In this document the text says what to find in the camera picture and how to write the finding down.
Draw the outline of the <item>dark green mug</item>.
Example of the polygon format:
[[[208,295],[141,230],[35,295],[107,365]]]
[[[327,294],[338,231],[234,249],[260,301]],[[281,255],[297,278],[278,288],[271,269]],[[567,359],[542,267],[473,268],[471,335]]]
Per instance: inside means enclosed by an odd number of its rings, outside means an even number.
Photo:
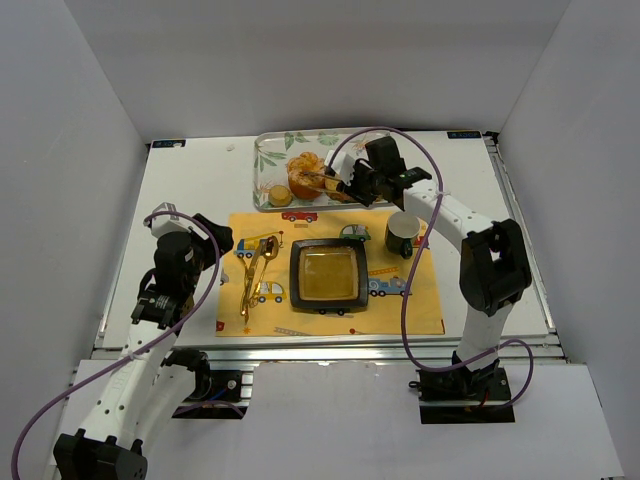
[[[385,230],[386,250],[408,260],[413,256],[413,244],[421,230],[420,220],[406,212],[395,212],[387,220]]]

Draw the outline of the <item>black square plate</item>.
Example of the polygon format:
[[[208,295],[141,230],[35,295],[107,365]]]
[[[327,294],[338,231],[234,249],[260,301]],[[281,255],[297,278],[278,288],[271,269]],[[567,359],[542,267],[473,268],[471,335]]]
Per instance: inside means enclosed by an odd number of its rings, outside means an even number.
[[[289,261],[291,306],[321,315],[363,310],[368,305],[364,243],[347,238],[294,241]]]

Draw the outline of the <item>yellow vehicle-print placemat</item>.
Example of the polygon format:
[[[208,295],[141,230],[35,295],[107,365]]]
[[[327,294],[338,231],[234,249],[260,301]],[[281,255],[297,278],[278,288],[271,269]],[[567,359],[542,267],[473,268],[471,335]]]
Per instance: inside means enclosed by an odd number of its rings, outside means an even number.
[[[221,337],[445,332],[432,258],[385,245],[385,210],[234,213],[216,332]]]

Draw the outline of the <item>white leaf-print tray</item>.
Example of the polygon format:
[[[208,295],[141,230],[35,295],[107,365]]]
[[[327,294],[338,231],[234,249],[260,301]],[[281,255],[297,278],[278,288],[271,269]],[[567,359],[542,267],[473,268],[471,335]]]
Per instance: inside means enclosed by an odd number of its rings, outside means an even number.
[[[287,164],[291,159],[303,153],[313,153],[325,159],[331,150],[357,131],[359,128],[290,130],[258,136],[254,142],[254,206],[263,212],[303,210],[306,207],[317,210],[357,206],[357,203],[331,199],[325,193],[311,200],[293,196],[293,200],[286,207],[276,207],[268,199],[273,187],[277,185],[289,187]]]

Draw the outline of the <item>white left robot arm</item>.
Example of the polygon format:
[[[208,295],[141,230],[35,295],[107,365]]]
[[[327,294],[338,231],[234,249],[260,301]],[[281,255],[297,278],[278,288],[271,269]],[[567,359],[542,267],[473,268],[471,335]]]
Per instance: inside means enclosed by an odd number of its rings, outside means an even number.
[[[104,389],[78,429],[56,440],[53,457],[63,479],[145,478],[146,456],[165,423],[212,386],[205,353],[174,345],[203,302],[195,295],[201,274],[232,250],[232,230],[201,214],[164,211],[144,223],[157,241],[154,266],[140,282],[127,341]]]

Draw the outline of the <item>aluminium table frame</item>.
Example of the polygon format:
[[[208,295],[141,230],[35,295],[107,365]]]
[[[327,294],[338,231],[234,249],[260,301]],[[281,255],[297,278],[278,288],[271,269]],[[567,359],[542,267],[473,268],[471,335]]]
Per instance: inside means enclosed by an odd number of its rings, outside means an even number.
[[[416,132],[414,138],[431,153],[452,195],[494,219],[522,217],[494,139],[451,140],[442,132]],[[254,142],[252,136],[188,139],[183,146],[157,141],[149,150],[124,257],[96,339],[94,360],[114,360],[124,346],[135,295],[142,275],[152,266],[155,242],[142,219],[167,201],[188,214],[200,212],[225,224],[234,212],[251,212]],[[423,362],[442,365],[462,333],[466,304],[458,288],[459,257],[439,235],[432,235],[445,333],[414,336],[413,353]],[[208,352],[218,363],[250,365],[261,361],[403,361],[395,335],[356,334],[337,337],[221,338],[215,331],[219,293],[213,291],[187,322],[178,346]]]

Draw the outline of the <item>small round yellow cake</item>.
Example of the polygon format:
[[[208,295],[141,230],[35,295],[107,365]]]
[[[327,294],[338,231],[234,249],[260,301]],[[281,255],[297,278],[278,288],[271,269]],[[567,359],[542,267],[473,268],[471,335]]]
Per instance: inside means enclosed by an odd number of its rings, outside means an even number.
[[[268,192],[268,201],[273,207],[283,208],[291,204],[293,195],[283,185],[274,185]]]

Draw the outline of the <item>large orange sugared bun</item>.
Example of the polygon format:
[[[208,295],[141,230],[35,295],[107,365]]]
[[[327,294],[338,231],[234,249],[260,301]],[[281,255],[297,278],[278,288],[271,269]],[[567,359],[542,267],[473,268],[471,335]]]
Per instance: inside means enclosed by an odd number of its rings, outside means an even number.
[[[287,163],[289,189],[302,200],[319,197],[324,186],[324,160],[312,152],[303,152]]]

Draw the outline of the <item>gold spoon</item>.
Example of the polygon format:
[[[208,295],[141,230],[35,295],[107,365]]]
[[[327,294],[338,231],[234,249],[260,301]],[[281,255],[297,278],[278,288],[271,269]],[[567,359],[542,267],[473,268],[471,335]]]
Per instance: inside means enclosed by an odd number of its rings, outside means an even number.
[[[258,302],[261,283],[268,265],[277,258],[280,241],[275,235],[260,240],[258,249],[249,267],[249,286],[247,287],[248,305],[253,307]]]

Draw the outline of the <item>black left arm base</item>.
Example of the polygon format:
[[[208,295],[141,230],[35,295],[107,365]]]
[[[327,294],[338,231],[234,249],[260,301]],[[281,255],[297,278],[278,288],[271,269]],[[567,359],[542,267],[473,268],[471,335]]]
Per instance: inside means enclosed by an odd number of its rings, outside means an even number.
[[[178,350],[164,366],[185,367],[195,389],[173,414],[178,419],[241,419],[248,409],[250,374],[238,369],[213,369],[205,352]]]

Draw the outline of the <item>blue right table label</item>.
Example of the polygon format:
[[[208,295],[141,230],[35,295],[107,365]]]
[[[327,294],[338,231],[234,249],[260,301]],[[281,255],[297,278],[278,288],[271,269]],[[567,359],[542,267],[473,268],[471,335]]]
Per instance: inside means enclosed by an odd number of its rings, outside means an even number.
[[[481,139],[482,134],[473,130],[447,131],[447,137],[452,140]]]

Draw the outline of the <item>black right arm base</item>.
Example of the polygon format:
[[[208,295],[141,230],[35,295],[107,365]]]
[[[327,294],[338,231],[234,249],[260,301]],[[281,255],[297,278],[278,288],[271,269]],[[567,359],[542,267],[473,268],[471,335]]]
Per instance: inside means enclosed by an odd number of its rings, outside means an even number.
[[[514,423],[511,389],[502,367],[479,374],[464,369],[435,373],[417,371],[408,383],[417,394],[420,421],[426,425]]]

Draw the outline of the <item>blue left table label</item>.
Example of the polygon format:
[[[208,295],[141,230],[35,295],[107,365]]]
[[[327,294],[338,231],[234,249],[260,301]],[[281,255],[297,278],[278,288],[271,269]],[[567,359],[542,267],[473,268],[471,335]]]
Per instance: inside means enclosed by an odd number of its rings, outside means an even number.
[[[183,148],[186,145],[185,139],[163,139],[154,140],[151,143],[152,149],[165,149],[165,148]]]

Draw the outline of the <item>herb bread slice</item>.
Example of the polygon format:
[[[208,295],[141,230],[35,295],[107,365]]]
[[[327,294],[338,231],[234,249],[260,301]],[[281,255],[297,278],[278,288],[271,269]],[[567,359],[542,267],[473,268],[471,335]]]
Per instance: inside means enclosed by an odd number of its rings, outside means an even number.
[[[335,179],[329,179],[326,178],[324,180],[324,186],[326,189],[326,195],[335,201],[341,202],[341,203],[346,203],[346,202],[351,202],[352,199],[349,195],[345,194],[344,192],[341,192],[338,190],[338,184],[340,183],[339,180],[335,180]]]

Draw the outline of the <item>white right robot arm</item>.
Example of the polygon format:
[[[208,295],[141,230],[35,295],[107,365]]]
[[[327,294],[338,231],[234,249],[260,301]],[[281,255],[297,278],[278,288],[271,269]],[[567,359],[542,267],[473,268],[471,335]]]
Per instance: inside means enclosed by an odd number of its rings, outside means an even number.
[[[506,320],[532,283],[520,225],[492,220],[447,194],[438,170],[407,167],[391,136],[368,142],[365,150],[363,159],[334,150],[325,167],[337,174],[339,191],[356,202],[369,206],[382,198],[425,221],[428,232],[439,233],[459,253],[466,320],[451,366],[439,372],[468,384],[487,378],[498,368]]]

